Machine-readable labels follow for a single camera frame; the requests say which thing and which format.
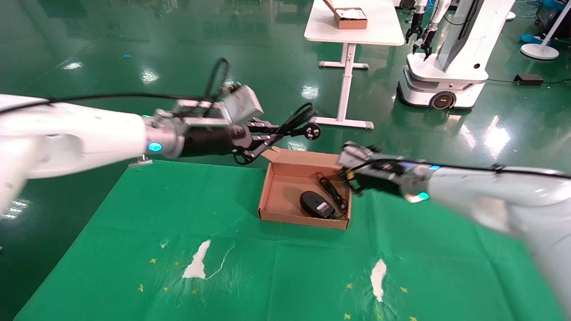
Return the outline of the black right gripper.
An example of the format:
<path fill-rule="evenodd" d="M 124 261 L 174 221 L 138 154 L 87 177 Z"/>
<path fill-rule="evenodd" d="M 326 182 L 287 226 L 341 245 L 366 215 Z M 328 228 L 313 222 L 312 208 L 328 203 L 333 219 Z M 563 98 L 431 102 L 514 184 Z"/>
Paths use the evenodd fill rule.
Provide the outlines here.
<path fill-rule="evenodd" d="M 356 166 L 356 173 L 343 167 L 341 179 L 350 182 L 351 191 L 359 197 L 369 189 L 402 197 L 400 181 L 404 173 L 405 167 L 400 162 L 374 160 Z"/>

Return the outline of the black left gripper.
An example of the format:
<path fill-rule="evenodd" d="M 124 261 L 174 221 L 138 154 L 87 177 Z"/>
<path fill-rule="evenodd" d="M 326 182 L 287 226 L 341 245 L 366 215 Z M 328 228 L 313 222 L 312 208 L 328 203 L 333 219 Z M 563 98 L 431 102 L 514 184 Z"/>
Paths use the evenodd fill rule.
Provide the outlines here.
<path fill-rule="evenodd" d="M 188 128 L 180 156 L 233 155 L 240 166 L 251 164 L 284 136 L 280 125 L 253 118 L 245 126 Z"/>

